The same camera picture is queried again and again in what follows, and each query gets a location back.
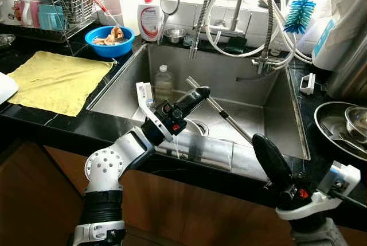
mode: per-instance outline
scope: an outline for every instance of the sink drain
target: sink drain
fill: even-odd
[[[192,120],[192,122],[194,124],[196,124],[197,127],[201,130],[203,136],[208,136],[208,134],[209,134],[209,127],[206,124],[204,124],[201,121],[197,121],[197,120]]]

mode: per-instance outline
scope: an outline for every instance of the yellow cloth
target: yellow cloth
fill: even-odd
[[[76,116],[112,63],[38,51],[9,73],[18,92],[8,102]]]

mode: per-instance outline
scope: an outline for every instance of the small metal bowl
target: small metal bowl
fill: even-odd
[[[171,44],[177,44],[183,40],[186,35],[186,30],[182,28],[170,28],[163,33]]]
[[[349,107],[345,110],[346,129],[358,143],[367,144],[367,107]]]
[[[11,47],[15,41],[15,35],[13,34],[0,34],[0,50],[5,50]]]

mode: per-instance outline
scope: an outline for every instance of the blue bowl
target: blue bowl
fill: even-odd
[[[119,57],[128,53],[132,48],[132,42],[135,38],[134,31],[124,26],[120,26],[120,28],[124,33],[124,38],[128,38],[127,41],[116,45],[98,45],[93,43],[95,38],[106,38],[110,34],[113,27],[114,26],[98,27],[88,32],[88,34],[86,34],[84,37],[87,44],[90,45],[93,48],[94,52],[96,52],[101,57]]]

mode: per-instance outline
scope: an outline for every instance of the dish soap bottle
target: dish soap bottle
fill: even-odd
[[[157,40],[162,25],[162,11],[153,0],[144,0],[144,3],[138,6],[138,25],[144,40]]]
[[[162,64],[154,76],[155,103],[158,105],[165,100],[172,99],[173,79],[172,74],[167,71],[167,65]]]

